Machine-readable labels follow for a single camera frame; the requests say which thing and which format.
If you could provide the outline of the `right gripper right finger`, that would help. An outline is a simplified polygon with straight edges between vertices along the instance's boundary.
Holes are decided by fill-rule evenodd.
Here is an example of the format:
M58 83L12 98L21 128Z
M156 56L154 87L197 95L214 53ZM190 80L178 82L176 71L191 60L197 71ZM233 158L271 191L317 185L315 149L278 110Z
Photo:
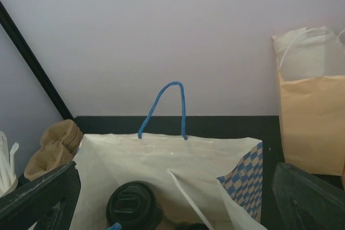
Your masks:
M286 229L344 229L344 191L289 163L278 163L272 190Z

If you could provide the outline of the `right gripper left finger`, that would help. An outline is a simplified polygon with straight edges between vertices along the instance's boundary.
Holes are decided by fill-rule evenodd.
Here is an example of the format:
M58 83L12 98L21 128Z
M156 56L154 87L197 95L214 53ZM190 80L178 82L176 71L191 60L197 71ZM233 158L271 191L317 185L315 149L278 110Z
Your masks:
M1 229L69 229L81 190L69 162L1 198Z

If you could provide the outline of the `blue checkered paper bag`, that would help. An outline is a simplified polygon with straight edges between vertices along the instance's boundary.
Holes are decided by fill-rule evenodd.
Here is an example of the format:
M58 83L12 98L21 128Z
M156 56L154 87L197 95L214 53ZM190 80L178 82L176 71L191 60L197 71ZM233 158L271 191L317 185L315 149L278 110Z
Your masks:
M74 157L81 190L71 229L105 229L106 205L127 183L147 184L164 227L263 229L263 142L149 134L84 134Z

